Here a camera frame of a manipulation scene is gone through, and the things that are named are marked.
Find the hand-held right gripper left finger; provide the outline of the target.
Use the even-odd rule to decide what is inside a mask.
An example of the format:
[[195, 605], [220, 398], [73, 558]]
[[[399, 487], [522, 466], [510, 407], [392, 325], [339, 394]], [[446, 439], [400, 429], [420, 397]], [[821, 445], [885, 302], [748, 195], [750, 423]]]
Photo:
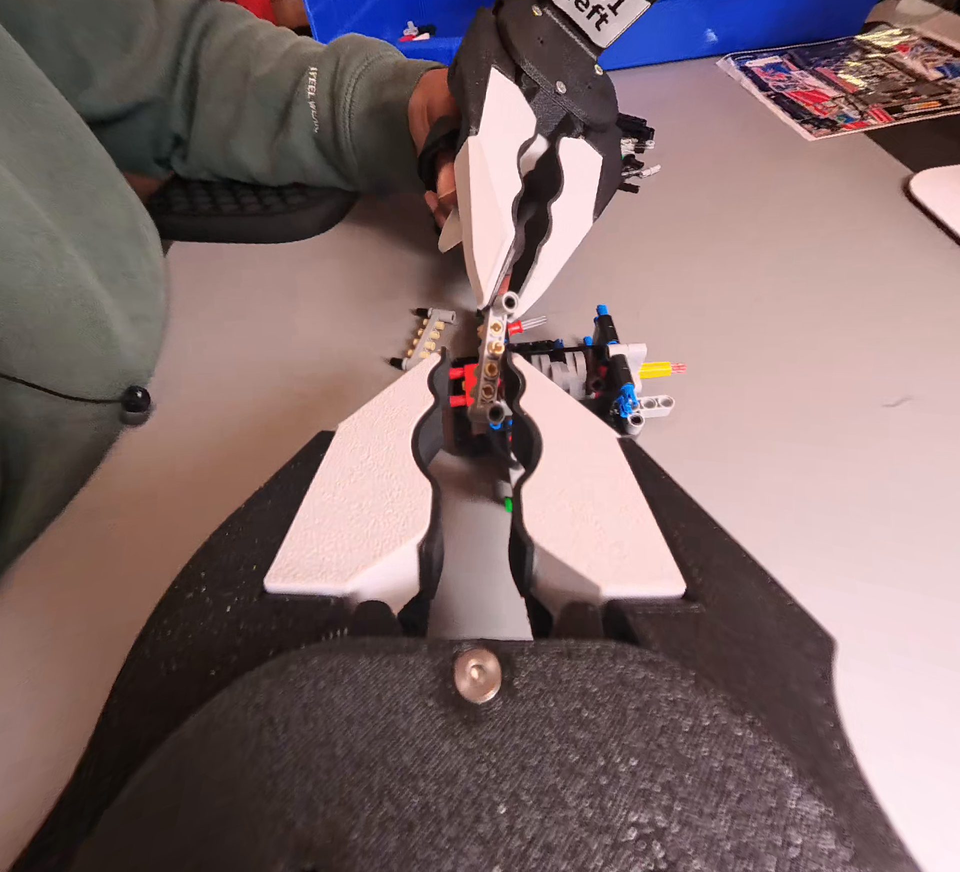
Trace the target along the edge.
[[450, 357], [429, 353], [342, 421], [263, 580], [266, 593], [380, 602], [424, 636], [444, 565], [441, 491]]

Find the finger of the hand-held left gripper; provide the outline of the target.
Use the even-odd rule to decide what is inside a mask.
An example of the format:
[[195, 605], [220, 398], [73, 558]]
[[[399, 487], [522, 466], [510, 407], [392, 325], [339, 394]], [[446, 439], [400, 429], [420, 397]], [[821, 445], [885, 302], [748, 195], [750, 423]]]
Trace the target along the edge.
[[531, 174], [532, 212], [517, 260], [517, 311], [548, 290], [594, 225], [603, 157], [585, 138], [562, 137]]
[[536, 117], [521, 88], [491, 68], [478, 129], [454, 162], [464, 265], [480, 311], [497, 295], [513, 249], [520, 159], [536, 134]]

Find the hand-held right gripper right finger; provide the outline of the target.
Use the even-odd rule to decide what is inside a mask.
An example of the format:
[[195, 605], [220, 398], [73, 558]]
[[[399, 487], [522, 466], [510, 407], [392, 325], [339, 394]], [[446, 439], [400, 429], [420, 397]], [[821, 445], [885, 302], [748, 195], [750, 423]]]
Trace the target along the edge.
[[601, 634], [619, 602], [675, 604], [687, 583], [629, 461], [633, 441], [511, 354], [509, 565], [534, 638], [570, 612]]

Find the lego car chassis assembly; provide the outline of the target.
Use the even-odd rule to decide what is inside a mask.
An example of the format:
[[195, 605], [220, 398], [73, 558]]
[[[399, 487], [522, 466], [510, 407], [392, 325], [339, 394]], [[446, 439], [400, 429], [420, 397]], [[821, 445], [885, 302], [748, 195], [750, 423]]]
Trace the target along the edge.
[[[687, 365], [651, 361], [644, 343], [621, 342], [607, 305], [597, 306], [593, 333], [578, 344], [566, 345], [561, 338], [519, 341], [545, 324], [544, 315], [507, 323], [507, 347], [620, 438], [638, 439], [648, 421], [665, 418], [674, 409], [674, 397], [646, 394], [643, 383], [685, 374]], [[498, 484], [496, 495], [507, 511], [513, 511], [512, 488], [522, 471], [511, 447], [513, 419], [486, 418], [486, 407], [493, 399], [482, 394], [493, 381], [481, 377], [479, 362], [476, 353], [455, 359], [450, 367], [446, 440], [456, 455], [465, 458], [483, 458], [497, 452], [509, 458], [510, 472]]]

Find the grey lego beam frame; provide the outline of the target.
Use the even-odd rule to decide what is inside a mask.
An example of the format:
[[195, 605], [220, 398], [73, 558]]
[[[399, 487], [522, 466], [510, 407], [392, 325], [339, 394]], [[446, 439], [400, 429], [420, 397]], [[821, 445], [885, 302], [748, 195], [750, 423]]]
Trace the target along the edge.
[[518, 305], [519, 297], [511, 290], [502, 289], [479, 319], [474, 401], [467, 412], [475, 427], [497, 425], [506, 416], [501, 390], [502, 368], [509, 344], [509, 327], [518, 315]]
[[412, 310], [415, 325], [401, 355], [390, 357], [393, 369], [409, 371], [422, 361], [438, 354], [444, 348], [447, 332], [457, 323], [455, 311], [437, 307], [417, 307]]

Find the loose black lego pieces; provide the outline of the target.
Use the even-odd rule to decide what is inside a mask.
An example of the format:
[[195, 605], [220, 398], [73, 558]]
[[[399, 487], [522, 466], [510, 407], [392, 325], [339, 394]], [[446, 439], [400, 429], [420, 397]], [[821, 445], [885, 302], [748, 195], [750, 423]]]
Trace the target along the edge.
[[655, 150], [655, 130], [642, 117], [619, 113], [616, 126], [620, 130], [620, 182], [618, 191], [638, 194], [641, 183], [658, 174], [662, 166], [647, 163], [645, 157]]

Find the person's left hand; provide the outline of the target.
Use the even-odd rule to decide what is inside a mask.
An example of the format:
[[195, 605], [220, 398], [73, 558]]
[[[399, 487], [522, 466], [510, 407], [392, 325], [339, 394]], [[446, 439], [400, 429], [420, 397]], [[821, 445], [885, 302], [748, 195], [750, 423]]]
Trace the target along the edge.
[[[408, 106], [408, 120], [414, 148], [421, 154], [428, 135], [440, 119], [450, 118], [460, 123], [461, 115], [457, 101], [450, 91], [447, 68], [434, 68], [425, 72], [414, 87]], [[457, 204], [455, 152], [442, 150], [435, 165], [434, 188], [426, 188], [424, 201], [432, 213], [438, 229], [443, 228], [451, 211]]]

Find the printed sticker sheet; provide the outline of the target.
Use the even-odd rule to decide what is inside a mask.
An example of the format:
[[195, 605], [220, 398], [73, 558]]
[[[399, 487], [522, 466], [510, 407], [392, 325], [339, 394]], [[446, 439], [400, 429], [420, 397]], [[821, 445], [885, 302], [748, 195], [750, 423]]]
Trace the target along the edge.
[[730, 53], [717, 66], [810, 141], [958, 113], [959, 50], [911, 26]]

